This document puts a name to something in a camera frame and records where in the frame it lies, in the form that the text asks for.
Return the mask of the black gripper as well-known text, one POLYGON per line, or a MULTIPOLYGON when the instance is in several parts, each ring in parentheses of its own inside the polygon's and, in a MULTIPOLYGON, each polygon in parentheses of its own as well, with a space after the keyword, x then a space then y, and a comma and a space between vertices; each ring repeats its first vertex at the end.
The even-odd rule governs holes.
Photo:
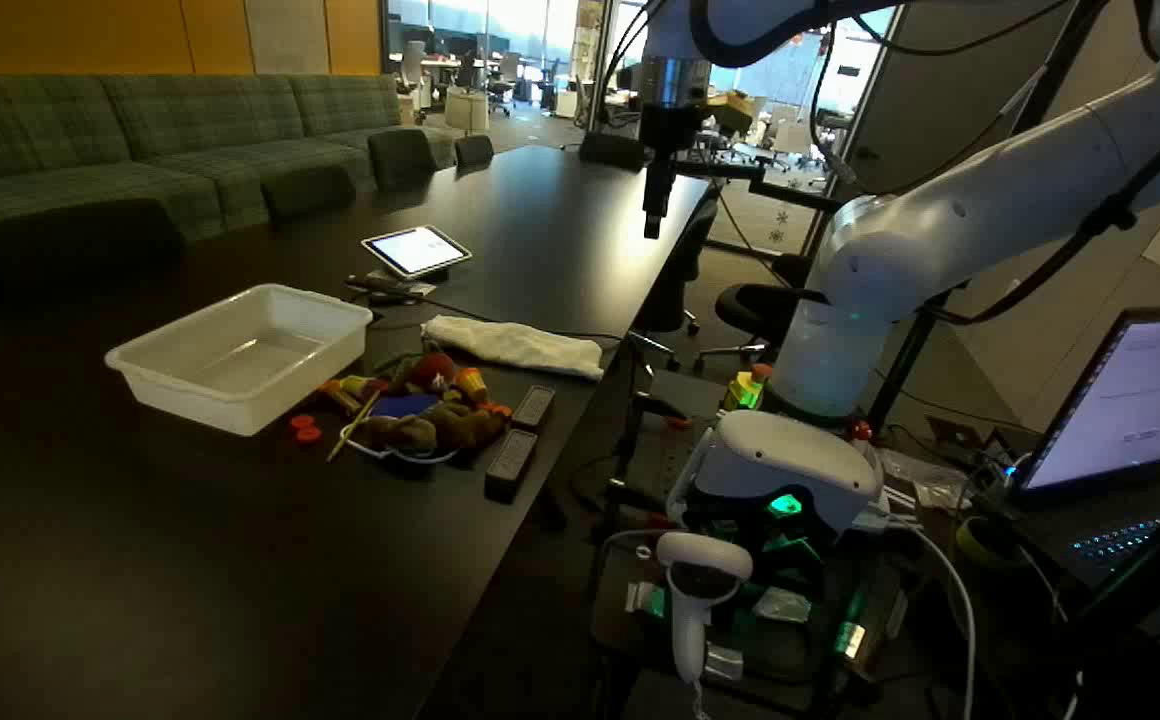
POLYGON ((645 178, 645 236, 661 236, 661 222, 673 198, 673 155, 683 152, 706 123, 709 64, 680 57, 650 57, 640 87, 640 146, 650 152, 645 178))

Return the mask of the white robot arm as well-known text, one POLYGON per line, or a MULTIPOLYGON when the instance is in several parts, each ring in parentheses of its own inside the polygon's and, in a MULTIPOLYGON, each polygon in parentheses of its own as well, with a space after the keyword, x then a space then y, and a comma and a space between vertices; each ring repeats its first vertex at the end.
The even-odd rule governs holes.
MULTIPOLYGON (((712 69, 743 69, 796 31, 900 0, 652 0, 640 146, 645 233, 667 215, 676 155, 696 141, 712 69)), ((859 407, 883 346, 922 305, 1038 246, 1097 241, 1160 204, 1160 0, 1135 0, 1154 69, 900 198, 832 211, 768 389, 808 418, 859 407)))

